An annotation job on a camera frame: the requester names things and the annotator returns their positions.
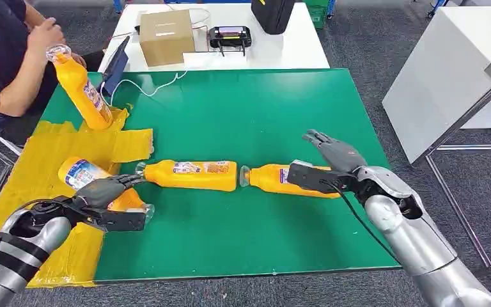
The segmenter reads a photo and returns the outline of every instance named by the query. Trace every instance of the green crate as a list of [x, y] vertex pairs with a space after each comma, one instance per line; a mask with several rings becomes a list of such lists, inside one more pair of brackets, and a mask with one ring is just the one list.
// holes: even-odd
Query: green crate
[[309, 6], [323, 6], [328, 7], [329, 0], [302, 0], [308, 7]]
[[320, 5], [306, 5], [308, 7], [309, 16], [313, 21], [315, 29], [322, 29], [325, 25], [325, 19], [327, 18], [328, 6]]

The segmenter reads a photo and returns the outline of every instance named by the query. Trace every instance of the table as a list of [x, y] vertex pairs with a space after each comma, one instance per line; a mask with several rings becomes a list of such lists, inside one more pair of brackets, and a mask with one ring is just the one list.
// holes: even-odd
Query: table
[[458, 129], [491, 128], [491, 7], [440, 8], [383, 99], [410, 163], [424, 157], [485, 267], [491, 260], [431, 154]]
[[[240, 52], [226, 52], [225, 57], [218, 52], [199, 52], [207, 50], [206, 28], [194, 29], [195, 50], [184, 54], [182, 64], [148, 67], [140, 48], [139, 35], [134, 27], [140, 25], [140, 15], [144, 13], [166, 12], [171, 10], [194, 9], [190, 11], [191, 21], [199, 21], [210, 12], [210, 18], [194, 25], [247, 26], [251, 31], [253, 44], [246, 49], [245, 57]], [[129, 56], [126, 72], [172, 71], [172, 70], [225, 70], [225, 69], [291, 69], [291, 68], [329, 68], [323, 48], [305, 3], [296, 3], [286, 31], [281, 35], [268, 35], [251, 13], [247, 3], [226, 4], [128, 4], [121, 14], [114, 36], [131, 33], [132, 37], [125, 48]], [[125, 36], [110, 41], [101, 62], [99, 72], [104, 72], [108, 62]]]
[[[123, 77], [152, 91], [173, 75]], [[99, 74], [90, 77], [100, 82]], [[78, 112], [63, 100], [58, 88], [42, 120], [78, 126]], [[301, 140], [315, 128], [353, 144], [370, 164], [389, 166], [345, 69], [188, 72], [154, 100], [124, 84], [114, 101], [134, 105], [125, 129], [154, 129], [155, 153], [147, 162], [227, 159], [258, 167], [302, 159], [325, 165]], [[121, 172], [135, 165], [123, 164]], [[106, 234], [95, 282], [398, 268], [342, 199], [255, 187], [232, 193], [153, 184], [136, 189], [155, 204], [155, 216], [143, 232]]]

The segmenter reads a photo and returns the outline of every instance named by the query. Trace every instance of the black bag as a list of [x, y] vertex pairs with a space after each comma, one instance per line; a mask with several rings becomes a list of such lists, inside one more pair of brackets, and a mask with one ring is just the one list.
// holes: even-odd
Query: black bag
[[251, 0], [251, 11], [264, 32], [281, 34], [285, 32], [295, 0]]

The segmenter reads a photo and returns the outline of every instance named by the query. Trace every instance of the bottle label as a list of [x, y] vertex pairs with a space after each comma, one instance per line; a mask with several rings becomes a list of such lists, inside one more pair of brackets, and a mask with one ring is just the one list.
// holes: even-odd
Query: bottle label
[[104, 101], [100, 97], [100, 94], [97, 92], [97, 89], [92, 85], [90, 80], [88, 80], [88, 82], [84, 86], [84, 93], [91, 100], [91, 102], [95, 106], [95, 109], [97, 109], [97, 111], [102, 115], [102, 118], [108, 121], [112, 113], [110, 112], [110, 109], [108, 108], [106, 103], [104, 103]]
[[95, 179], [106, 177], [108, 177], [108, 174], [105, 171], [82, 159], [68, 170], [65, 176], [65, 182], [78, 191]]
[[200, 173], [202, 169], [191, 162], [176, 162], [172, 172], [179, 174]]
[[228, 161], [206, 162], [204, 171], [207, 173], [225, 174], [228, 173], [230, 164]]
[[280, 184], [288, 184], [287, 175], [289, 175], [288, 168], [280, 168], [279, 169], [279, 183]]
[[224, 174], [230, 169], [229, 161], [217, 162], [176, 162], [174, 163], [173, 173], [191, 174], [191, 173], [208, 173]]

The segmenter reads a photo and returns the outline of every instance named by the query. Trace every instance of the person's arm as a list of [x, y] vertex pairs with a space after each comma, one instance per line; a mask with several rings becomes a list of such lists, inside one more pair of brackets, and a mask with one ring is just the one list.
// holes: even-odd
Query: person's arm
[[44, 20], [44, 16], [33, 8], [29, 3], [26, 3], [26, 18], [25, 23], [29, 26], [30, 29], [34, 29], [36, 26], [40, 26]]
[[27, 51], [16, 78], [0, 92], [0, 113], [20, 117], [38, 95], [47, 64], [46, 48], [65, 43], [55, 19], [44, 20], [27, 38]]
[[[25, 23], [29, 27], [29, 29], [34, 29], [36, 26], [40, 26], [42, 22], [45, 20], [44, 16], [33, 8], [29, 3], [25, 2], [26, 5], [26, 18]], [[78, 64], [82, 65], [84, 68], [87, 67], [86, 61], [80, 55], [76, 53], [72, 53], [72, 58], [74, 61], [78, 62]]]

